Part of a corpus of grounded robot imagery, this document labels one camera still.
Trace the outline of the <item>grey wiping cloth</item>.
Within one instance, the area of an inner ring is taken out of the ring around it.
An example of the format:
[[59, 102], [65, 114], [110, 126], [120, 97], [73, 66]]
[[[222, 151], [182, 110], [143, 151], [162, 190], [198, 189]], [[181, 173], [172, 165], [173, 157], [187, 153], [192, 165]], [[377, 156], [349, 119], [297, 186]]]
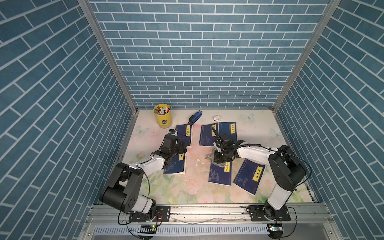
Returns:
[[206, 155], [205, 159], [216, 166], [224, 168], [227, 163], [232, 162], [235, 158], [228, 157], [224, 155], [222, 152], [213, 151], [212, 153], [209, 153], [208, 155]]

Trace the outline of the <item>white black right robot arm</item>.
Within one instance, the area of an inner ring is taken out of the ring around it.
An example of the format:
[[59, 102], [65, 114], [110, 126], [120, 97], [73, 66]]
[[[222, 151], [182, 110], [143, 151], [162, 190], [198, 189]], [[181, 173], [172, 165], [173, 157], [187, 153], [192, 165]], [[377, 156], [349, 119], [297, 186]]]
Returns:
[[287, 145], [274, 149], [267, 148], [261, 144], [250, 144], [243, 140], [233, 141], [224, 134], [222, 137], [216, 137], [214, 147], [216, 150], [213, 153], [213, 162], [216, 164], [242, 158], [270, 167], [276, 185], [264, 204], [265, 214], [280, 213], [308, 173], [304, 160], [297, 157]]

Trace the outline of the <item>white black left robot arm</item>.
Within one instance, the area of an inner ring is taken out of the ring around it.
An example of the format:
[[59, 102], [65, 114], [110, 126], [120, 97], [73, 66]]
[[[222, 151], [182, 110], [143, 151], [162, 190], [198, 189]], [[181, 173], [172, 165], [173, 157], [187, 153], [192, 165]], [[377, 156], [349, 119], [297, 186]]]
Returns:
[[169, 130], [158, 150], [138, 163], [118, 163], [100, 194], [100, 202], [124, 214], [139, 213], [151, 220], [156, 213], [156, 201], [140, 195], [143, 179], [150, 183], [149, 176], [163, 170], [171, 160], [187, 152], [187, 144], [182, 142], [174, 129]]

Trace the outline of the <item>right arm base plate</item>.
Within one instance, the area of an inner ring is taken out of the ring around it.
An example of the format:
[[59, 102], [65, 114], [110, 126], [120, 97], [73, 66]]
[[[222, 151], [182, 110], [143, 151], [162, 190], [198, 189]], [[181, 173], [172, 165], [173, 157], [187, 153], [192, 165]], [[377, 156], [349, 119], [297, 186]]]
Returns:
[[252, 222], [291, 221], [291, 216], [286, 205], [283, 205], [280, 210], [275, 210], [272, 207], [264, 205], [249, 205], [246, 207], [246, 212], [250, 215]]

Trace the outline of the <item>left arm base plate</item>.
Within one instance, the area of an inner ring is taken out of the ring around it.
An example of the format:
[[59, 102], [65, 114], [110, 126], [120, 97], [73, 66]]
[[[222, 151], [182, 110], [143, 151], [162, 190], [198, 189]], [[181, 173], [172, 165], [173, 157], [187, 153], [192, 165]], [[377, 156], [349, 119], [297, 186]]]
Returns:
[[156, 206], [156, 209], [150, 210], [148, 214], [141, 214], [138, 212], [132, 213], [129, 216], [130, 223], [144, 223], [144, 222], [169, 222], [171, 215], [171, 206]]

